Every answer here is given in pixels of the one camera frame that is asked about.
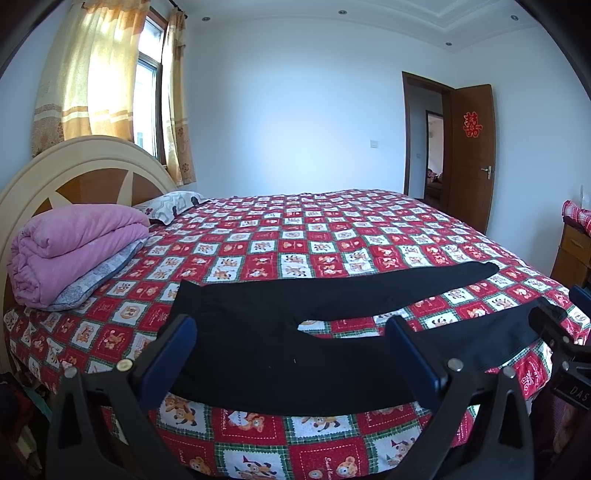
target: patterned pillow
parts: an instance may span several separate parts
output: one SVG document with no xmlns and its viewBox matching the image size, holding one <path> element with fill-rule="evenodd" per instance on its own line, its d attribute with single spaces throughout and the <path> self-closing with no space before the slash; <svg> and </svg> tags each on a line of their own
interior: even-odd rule
<svg viewBox="0 0 591 480">
<path fill-rule="evenodd" d="M 127 265 L 129 260 L 144 246 L 146 240 L 147 238 L 143 238 L 131 242 L 127 247 L 123 247 L 112 257 L 99 263 L 86 275 L 81 276 L 78 280 L 64 288 L 57 296 L 55 302 L 43 310 L 59 312 L 61 310 L 75 309 L 82 305 L 97 288 Z"/>
<path fill-rule="evenodd" d="M 207 199 L 197 192 L 176 191 L 135 205 L 141 212 L 148 215 L 150 220 L 158 220 L 165 225 L 170 225 L 177 215 L 180 215 L 191 207 L 205 203 Z"/>
</svg>

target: window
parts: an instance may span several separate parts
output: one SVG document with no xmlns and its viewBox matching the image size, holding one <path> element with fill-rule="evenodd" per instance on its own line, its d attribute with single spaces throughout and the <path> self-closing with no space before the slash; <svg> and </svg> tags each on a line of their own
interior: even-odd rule
<svg viewBox="0 0 591 480">
<path fill-rule="evenodd" d="M 165 162 L 162 130 L 162 48 L 166 21 L 150 8 L 139 37 L 134 88 L 135 144 Z"/>
</svg>

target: sheer curtain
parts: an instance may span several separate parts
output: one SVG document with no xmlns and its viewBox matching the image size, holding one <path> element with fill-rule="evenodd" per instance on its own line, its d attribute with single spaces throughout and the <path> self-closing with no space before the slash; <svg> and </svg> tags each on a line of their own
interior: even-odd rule
<svg viewBox="0 0 591 480">
<path fill-rule="evenodd" d="M 64 140 L 133 141 L 138 44 L 150 0 L 73 0 L 41 75 L 33 156 Z"/>
<path fill-rule="evenodd" d="M 184 30 L 184 13 L 173 9 L 162 54 L 162 117 L 166 166 L 178 186 L 195 181 L 183 99 Z"/>
</svg>

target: wooden dresser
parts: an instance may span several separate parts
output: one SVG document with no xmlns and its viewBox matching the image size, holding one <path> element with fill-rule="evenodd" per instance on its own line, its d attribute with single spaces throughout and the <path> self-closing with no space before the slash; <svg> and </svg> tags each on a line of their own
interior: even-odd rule
<svg viewBox="0 0 591 480">
<path fill-rule="evenodd" d="M 591 238 L 565 225 L 554 268 L 550 275 L 567 288 L 584 287 L 591 277 Z"/>
</svg>

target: blue gripper pad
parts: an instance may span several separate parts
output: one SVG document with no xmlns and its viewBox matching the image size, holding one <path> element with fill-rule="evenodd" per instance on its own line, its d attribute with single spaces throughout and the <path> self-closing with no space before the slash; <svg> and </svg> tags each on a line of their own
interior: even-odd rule
<svg viewBox="0 0 591 480">
<path fill-rule="evenodd" d="M 177 318 L 164 332 L 162 337 L 146 347 L 154 347 L 149 353 L 144 351 L 138 358 L 148 353 L 154 355 L 145 369 L 140 369 L 139 406 L 147 413 L 159 408 L 166 394 L 170 391 L 179 372 L 187 361 L 197 342 L 197 326 L 191 317 Z"/>
<path fill-rule="evenodd" d="M 390 318 L 384 335 L 394 359 L 393 368 L 398 369 L 423 408 L 437 411 L 441 406 L 441 391 L 447 381 L 447 373 L 435 363 L 437 359 L 429 353 L 428 345 L 421 343 L 402 318 L 398 321 Z"/>
<path fill-rule="evenodd" d="M 591 296 L 586 291 L 574 286 L 569 291 L 569 298 L 586 316 L 591 316 Z"/>
</svg>

